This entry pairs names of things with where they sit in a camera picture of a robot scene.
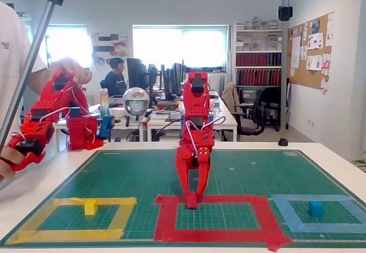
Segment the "person's right hand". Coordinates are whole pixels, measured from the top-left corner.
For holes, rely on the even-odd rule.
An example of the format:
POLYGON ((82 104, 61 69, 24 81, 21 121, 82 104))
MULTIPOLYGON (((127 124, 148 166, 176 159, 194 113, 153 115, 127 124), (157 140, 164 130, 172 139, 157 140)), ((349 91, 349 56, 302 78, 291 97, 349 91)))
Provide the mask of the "person's right hand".
POLYGON ((24 160, 24 155, 16 149, 4 146, 1 150, 1 181, 15 175, 11 165, 18 165, 24 160))

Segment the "person's left hand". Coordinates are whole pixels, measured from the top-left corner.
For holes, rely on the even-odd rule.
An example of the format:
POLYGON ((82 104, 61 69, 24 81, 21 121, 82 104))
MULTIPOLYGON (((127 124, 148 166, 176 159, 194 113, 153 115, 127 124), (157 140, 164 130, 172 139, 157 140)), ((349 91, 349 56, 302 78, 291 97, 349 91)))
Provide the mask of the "person's left hand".
POLYGON ((92 79, 92 72, 89 69, 83 68, 76 60, 72 58, 62 58, 50 65, 50 71, 65 72, 73 78, 73 82, 77 87, 89 83, 92 79))

